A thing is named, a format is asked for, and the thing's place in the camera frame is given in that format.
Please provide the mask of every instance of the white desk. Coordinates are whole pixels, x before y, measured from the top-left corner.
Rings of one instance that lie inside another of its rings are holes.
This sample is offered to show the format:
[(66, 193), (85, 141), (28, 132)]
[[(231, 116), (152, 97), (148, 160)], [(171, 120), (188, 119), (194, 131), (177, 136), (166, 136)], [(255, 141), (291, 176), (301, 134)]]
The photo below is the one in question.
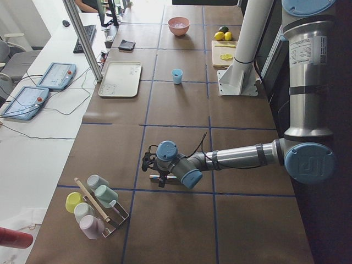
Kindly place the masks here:
[[(92, 49), (98, 57), (102, 50), (106, 50), (100, 21), (96, 14), (80, 14), (80, 16), (83, 25), (97, 24), (97, 34)], [(59, 26), (28, 73), (43, 74), (51, 62), (64, 62), (76, 64), (75, 79), (79, 77), (89, 65), (84, 54), (73, 54), (76, 40), (77, 36), (72, 25)], [(64, 113), (71, 112), (88, 95), (81, 88), (82, 84), (91, 94), (95, 88), (95, 77), (91, 71), (88, 71), (86, 80), (84, 79), (85, 76), (82, 76), (69, 88), (50, 98), (45, 107), (55, 108)], [(28, 78), (23, 80), (14, 89), (12, 96), (16, 95), (24, 85), (34, 84)], [(33, 120), (28, 122), (6, 118), (0, 120), (4, 125), (29, 136), (75, 138), (90, 98), (71, 115), (42, 109)], [(5, 127), (0, 127), (1, 227), (19, 229), (42, 220), (73, 142), (74, 140), (29, 139)], [(32, 231), (34, 237), (37, 229)], [(13, 263), (24, 263), (30, 250), (31, 247), (26, 250), (0, 247), (0, 263), (9, 260), (14, 254), (16, 258), (13, 259)]]

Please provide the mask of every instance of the computer monitor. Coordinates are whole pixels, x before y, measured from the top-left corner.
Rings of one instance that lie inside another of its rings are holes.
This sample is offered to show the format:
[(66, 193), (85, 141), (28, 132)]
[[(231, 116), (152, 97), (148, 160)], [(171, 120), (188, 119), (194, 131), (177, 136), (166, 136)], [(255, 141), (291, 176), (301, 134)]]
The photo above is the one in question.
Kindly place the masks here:
[(115, 12), (114, 0), (107, 0), (107, 1), (109, 4), (109, 8), (111, 10), (112, 19), (108, 23), (105, 23), (105, 9), (103, 8), (101, 0), (97, 0), (98, 14), (99, 14), (101, 26), (105, 28), (110, 25), (119, 26), (117, 17), (116, 17), (116, 12)]

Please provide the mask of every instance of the white tray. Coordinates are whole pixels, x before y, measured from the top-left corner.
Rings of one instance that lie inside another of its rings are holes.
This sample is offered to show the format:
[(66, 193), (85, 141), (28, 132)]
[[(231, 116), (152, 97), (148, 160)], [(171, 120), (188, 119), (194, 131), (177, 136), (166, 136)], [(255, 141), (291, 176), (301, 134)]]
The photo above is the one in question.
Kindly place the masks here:
[(142, 71), (141, 62), (109, 62), (98, 91), (101, 97), (134, 97)]

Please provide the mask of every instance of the white label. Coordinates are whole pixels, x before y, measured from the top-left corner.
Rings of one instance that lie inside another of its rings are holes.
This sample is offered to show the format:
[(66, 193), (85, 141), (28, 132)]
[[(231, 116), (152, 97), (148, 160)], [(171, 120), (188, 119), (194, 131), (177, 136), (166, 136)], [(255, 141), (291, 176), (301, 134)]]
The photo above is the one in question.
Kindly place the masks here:
[(327, 64), (327, 37), (314, 37), (314, 65)]
[(300, 64), (313, 63), (313, 38), (290, 44), (290, 68)]

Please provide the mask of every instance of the computer mouse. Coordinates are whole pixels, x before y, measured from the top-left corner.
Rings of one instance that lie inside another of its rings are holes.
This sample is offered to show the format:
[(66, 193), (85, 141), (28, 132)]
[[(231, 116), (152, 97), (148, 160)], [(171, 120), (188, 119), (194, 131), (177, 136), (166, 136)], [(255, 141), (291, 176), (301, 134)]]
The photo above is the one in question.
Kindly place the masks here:
[(70, 22), (67, 20), (62, 20), (62, 24), (67, 28), (68, 26), (70, 26)]

